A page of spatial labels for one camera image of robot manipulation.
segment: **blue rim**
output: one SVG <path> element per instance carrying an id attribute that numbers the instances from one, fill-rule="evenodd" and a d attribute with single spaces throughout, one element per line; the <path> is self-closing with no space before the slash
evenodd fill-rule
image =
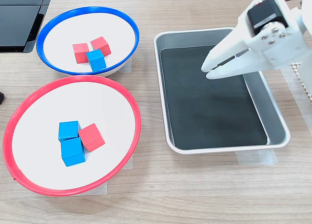
<path id="1" fill-rule="evenodd" d="M 59 23 L 61 23 L 62 21 L 69 19 L 71 17 L 75 17 L 75 16 L 80 16 L 80 15 L 84 15 L 84 14 L 90 14 L 90 13 L 107 13 L 107 14 L 112 14 L 112 15 L 116 15 L 119 16 L 120 18 L 124 19 L 125 21 L 127 21 L 130 26 L 133 28 L 133 31 L 135 33 L 136 36 L 136 42 L 135 45 L 132 49 L 132 51 L 128 54 L 128 56 L 126 56 L 124 58 L 124 60 L 122 60 L 121 62 L 117 63 L 114 66 L 111 66 L 109 68 L 100 70 L 100 71 L 96 71 L 96 72 L 85 72 L 85 73 L 78 73 L 78 72 L 69 72 L 69 71 L 64 71 L 62 69 L 59 69 L 55 66 L 53 66 L 53 64 L 51 64 L 48 59 L 46 58 L 44 51 L 43 51 L 43 44 L 44 44 L 44 40 L 46 39 L 47 35 L 49 34 L 49 32 Z M 59 16 L 56 16 L 54 19 L 52 19 L 50 22 L 48 22 L 44 28 L 41 30 L 38 38 L 37 38 L 37 53 L 40 57 L 40 59 L 49 67 L 53 68 L 54 70 L 58 71 L 58 72 L 62 72 L 65 74 L 69 74 L 69 75 L 97 75 L 100 73 L 105 73 L 108 71 L 111 71 L 113 69 L 115 69 L 116 67 L 120 66 L 121 64 L 123 64 L 125 61 L 127 61 L 132 54 L 135 52 L 137 45 L 138 45 L 138 41 L 139 41 L 140 35 L 139 35 L 139 31 L 138 31 L 138 27 L 136 25 L 136 23 L 133 21 L 133 19 L 131 19 L 128 15 L 126 15 L 125 13 L 113 9 L 113 8 L 108 8 L 108 7 L 100 7 L 100 6 L 87 6 L 87 7 L 81 7 L 81 8 L 77 8 L 74 10 L 70 10 L 67 12 L 64 12 L 62 14 L 60 14 Z"/>

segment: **black mat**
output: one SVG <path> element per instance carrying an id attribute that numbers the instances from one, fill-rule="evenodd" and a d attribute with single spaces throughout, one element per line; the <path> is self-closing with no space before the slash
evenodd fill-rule
<path id="1" fill-rule="evenodd" d="M 175 146 L 202 149 L 266 144 L 243 76 L 208 80 L 201 71 L 211 49 L 165 49 L 160 53 Z"/>

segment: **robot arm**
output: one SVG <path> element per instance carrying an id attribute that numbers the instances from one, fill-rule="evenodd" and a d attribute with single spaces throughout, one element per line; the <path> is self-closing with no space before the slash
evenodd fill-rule
<path id="1" fill-rule="evenodd" d="M 237 26 L 209 52 L 202 71 L 208 72 L 208 79 L 219 79 L 301 62 L 301 76 L 311 70 L 312 77 L 312 68 L 308 69 L 311 48 L 303 36 L 306 30 L 312 34 L 311 12 L 309 0 L 303 0 L 302 11 L 290 10 L 285 0 L 253 0 L 239 16 Z M 219 65 L 242 51 L 247 52 Z M 308 90 L 312 92 L 312 79 Z"/>

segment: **tray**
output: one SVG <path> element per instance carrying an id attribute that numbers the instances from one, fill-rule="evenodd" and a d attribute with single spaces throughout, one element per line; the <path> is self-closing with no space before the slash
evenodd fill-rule
<path id="1" fill-rule="evenodd" d="M 181 154 L 280 148 L 290 133 L 261 72 L 208 80 L 208 52 L 232 28 L 165 32 L 154 39 L 168 145 Z"/>

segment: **black object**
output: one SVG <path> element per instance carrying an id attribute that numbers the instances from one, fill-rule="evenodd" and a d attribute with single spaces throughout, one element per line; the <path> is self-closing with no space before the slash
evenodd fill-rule
<path id="1" fill-rule="evenodd" d="M 274 0 L 264 0 L 258 3 L 247 12 L 247 15 L 255 35 L 269 22 L 281 22 L 285 28 L 288 27 Z"/>
<path id="2" fill-rule="evenodd" d="M 3 102 L 3 100 L 4 100 L 4 94 L 0 92 L 0 105 Z"/>
<path id="3" fill-rule="evenodd" d="M 174 145 L 185 150 L 265 145 L 267 136 L 243 76 L 208 80 L 201 71 L 212 48 L 160 52 Z"/>
<path id="4" fill-rule="evenodd" d="M 0 0 L 0 53 L 33 50 L 50 0 Z"/>

